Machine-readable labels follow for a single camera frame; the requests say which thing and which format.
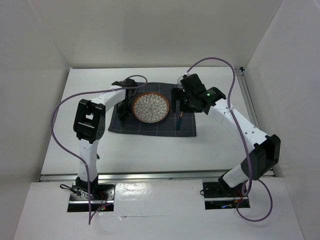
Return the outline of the floral patterned ceramic plate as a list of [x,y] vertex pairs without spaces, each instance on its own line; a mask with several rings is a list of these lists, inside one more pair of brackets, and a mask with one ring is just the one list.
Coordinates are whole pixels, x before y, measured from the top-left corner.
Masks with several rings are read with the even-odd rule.
[[132,104],[133,115],[141,122],[153,124],[162,121],[169,113],[170,104],[160,93],[145,92]]

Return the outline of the clear drinking glass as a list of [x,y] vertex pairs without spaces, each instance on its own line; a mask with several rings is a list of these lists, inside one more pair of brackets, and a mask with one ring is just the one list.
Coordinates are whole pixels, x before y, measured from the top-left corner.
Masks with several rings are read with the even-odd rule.
[[184,79],[184,78],[186,78],[187,76],[186,75],[183,75],[183,76],[180,76],[178,79],[177,79],[177,87],[178,88],[183,88],[183,85],[182,85],[182,80]]

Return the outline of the gold fork green handle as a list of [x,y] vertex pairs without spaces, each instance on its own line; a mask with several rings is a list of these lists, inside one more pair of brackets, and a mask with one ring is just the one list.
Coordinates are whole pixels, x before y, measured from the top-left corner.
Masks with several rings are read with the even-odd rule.
[[121,122],[121,126],[123,127],[125,125],[125,121],[126,121],[126,116],[125,115],[121,115],[119,117],[119,120]]

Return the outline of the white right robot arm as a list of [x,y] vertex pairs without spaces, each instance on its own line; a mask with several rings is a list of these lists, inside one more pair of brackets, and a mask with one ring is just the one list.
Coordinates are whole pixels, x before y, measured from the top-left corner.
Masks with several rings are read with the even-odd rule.
[[202,112],[219,122],[244,146],[245,159],[218,179],[218,190],[223,196],[230,196],[241,186],[241,193],[247,196],[253,181],[258,181],[279,161],[280,138],[267,135],[231,105],[231,95],[225,95],[218,88],[207,89],[197,74],[185,74],[180,87],[171,90],[171,106],[179,101],[180,110],[185,113]]

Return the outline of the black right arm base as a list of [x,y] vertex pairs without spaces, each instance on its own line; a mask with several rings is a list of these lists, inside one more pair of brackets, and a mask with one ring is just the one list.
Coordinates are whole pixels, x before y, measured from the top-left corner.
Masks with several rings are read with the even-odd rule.
[[200,195],[205,198],[243,198],[242,184],[230,188],[220,182],[203,182]]

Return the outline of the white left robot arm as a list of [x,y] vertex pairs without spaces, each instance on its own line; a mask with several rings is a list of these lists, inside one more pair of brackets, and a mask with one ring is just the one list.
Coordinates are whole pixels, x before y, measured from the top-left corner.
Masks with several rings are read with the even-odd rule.
[[124,125],[131,113],[131,99],[137,94],[138,84],[132,78],[115,81],[111,91],[91,100],[82,99],[78,103],[73,130],[79,140],[81,158],[76,177],[76,187],[88,200],[99,198],[103,191],[98,184],[97,153],[98,143],[106,130],[106,113],[115,108],[115,115]]

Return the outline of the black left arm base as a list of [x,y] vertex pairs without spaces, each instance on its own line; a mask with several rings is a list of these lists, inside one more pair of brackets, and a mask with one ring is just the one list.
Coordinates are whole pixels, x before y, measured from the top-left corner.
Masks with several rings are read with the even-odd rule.
[[108,204],[113,203],[115,198],[116,185],[98,184],[95,188],[90,189],[88,193],[83,187],[77,187],[75,184],[68,186],[60,184],[59,187],[70,192],[70,204],[87,204],[90,200],[92,204]]

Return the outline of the aluminium front table rail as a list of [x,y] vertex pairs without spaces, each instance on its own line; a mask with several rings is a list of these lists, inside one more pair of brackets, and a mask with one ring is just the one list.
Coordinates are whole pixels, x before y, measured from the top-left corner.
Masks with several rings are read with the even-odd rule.
[[[158,180],[187,180],[187,179],[218,179],[227,170],[197,170],[197,171],[164,171],[164,172],[135,172],[135,173],[104,173],[99,174],[100,182],[117,181],[158,181]],[[273,169],[264,174],[265,177],[275,177]],[[75,181],[76,174],[42,174],[40,182]]]

